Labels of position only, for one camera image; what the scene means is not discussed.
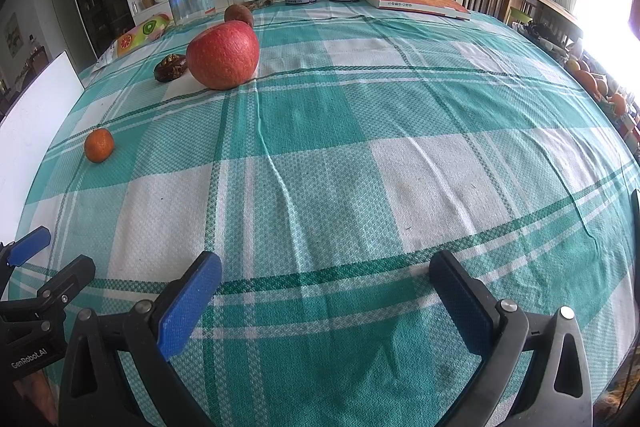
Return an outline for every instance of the chair back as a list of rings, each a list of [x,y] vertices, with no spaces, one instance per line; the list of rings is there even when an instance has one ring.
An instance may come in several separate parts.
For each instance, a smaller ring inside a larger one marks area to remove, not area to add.
[[[84,89],[62,52],[0,122],[0,241],[13,241],[45,153]]]

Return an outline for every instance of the plaid tablecloth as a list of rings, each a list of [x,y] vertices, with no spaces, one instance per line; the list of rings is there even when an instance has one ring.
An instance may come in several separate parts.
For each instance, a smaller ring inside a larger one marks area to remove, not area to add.
[[[92,79],[31,187],[18,236],[45,225],[52,242],[11,298],[91,256],[70,330],[80,308],[126,311],[212,250],[223,285],[173,363],[217,425],[428,426],[479,362],[428,282],[448,248],[498,298],[574,308],[604,387],[636,325],[640,170],[576,82],[486,16],[326,0],[255,12],[257,80],[238,89],[153,79],[220,17]],[[94,165],[97,126],[116,149]]]

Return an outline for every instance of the door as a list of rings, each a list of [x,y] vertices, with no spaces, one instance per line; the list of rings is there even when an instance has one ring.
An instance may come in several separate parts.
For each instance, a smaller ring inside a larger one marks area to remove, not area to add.
[[[75,0],[51,0],[60,30],[66,41],[69,58],[79,73],[91,66],[96,57],[84,31]]]

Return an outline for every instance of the red apple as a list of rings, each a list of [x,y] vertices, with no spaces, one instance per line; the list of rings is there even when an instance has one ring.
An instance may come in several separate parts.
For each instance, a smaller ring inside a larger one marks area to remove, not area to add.
[[[187,46],[187,66],[211,89],[232,89],[251,79],[260,57],[254,31],[242,21],[229,21],[197,35]]]

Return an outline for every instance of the book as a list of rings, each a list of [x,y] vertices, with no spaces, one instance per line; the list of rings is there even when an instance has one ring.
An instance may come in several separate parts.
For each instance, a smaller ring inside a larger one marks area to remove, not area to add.
[[[375,8],[429,13],[469,20],[469,10],[454,0],[365,0]]]

